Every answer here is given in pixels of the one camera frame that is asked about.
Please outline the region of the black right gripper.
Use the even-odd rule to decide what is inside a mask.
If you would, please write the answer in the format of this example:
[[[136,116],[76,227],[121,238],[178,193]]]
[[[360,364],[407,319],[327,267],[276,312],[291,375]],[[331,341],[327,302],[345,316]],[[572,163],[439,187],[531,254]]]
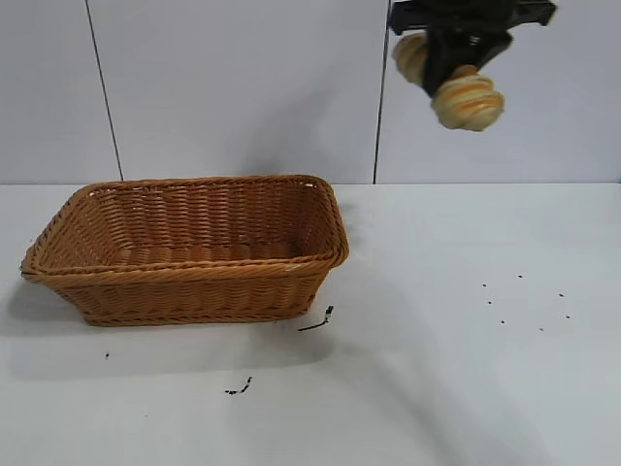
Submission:
[[[507,30],[525,23],[546,26],[556,11],[552,1],[397,1],[390,29],[397,35],[428,29],[422,88],[434,96],[459,67],[484,67],[506,51],[513,42]]]

